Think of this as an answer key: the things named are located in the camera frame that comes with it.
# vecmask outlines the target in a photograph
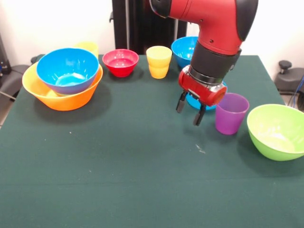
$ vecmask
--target cable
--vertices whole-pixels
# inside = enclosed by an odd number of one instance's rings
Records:
[[[2,94],[2,95],[4,95],[4,96],[7,96],[7,97],[10,98],[10,99],[16,100],[15,97],[13,97],[13,96],[11,96],[11,95],[8,95],[8,94],[6,94],[6,93],[4,93],[4,92],[1,92],[1,91],[0,91],[0,94]]]
[[[295,97],[296,97],[296,94],[299,92],[299,90],[302,88],[303,86],[303,83],[304,83],[304,76],[302,77],[302,80],[299,84],[299,86],[297,87],[296,91],[295,91],[295,94],[294,94],[294,102],[293,102],[293,108],[295,108]]]
[[[290,102],[291,102],[292,100],[294,100],[294,102],[291,103],[291,106],[293,106],[293,107],[295,106],[295,96],[296,96],[296,94],[299,92],[299,90],[301,89],[303,83],[304,83],[304,76],[302,77],[302,80],[300,81],[299,86],[297,87],[297,89],[295,90],[295,92],[293,93],[293,95],[290,97],[287,106],[290,105]]]

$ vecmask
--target orange bowl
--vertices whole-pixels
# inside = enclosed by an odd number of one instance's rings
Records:
[[[57,111],[71,111],[86,105],[103,77],[103,69],[99,65],[97,75],[88,89],[78,94],[60,96],[40,80],[36,68],[37,63],[26,70],[22,77],[23,87],[47,107]]]

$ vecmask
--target purple cup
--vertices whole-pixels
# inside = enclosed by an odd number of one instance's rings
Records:
[[[238,132],[249,109],[248,100],[234,93],[226,93],[215,111],[215,127],[222,134]]]

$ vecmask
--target yellow cup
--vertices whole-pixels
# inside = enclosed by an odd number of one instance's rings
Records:
[[[156,79],[166,77],[172,51],[164,46],[154,46],[146,51],[151,76]]]
[[[92,52],[98,59],[98,45],[94,42],[84,41],[74,45],[74,48],[80,48]]]

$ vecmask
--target white wall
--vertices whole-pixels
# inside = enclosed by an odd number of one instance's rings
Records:
[[[282,59],[304,67],[303,10],[303,0],[259,0],[256,19],[242,45],[242,54],[259,55],[272,78]],[[197,36],[198,32],[197,25],[189,25],[188,36]]]
[[[11,65],[83,40],[115,48],[112,0],[0,0],[0,34]]]
[[[271,77],[281,59],[304,67],[303,9],[302,0],[259,0],[242,54],[259,55]],[[111,11],[112,0],[0,0],[0,33],[11,64],[82,40],[97,42],[100,53],[114,49]],[[189,25],[188,35],[197,34]]]

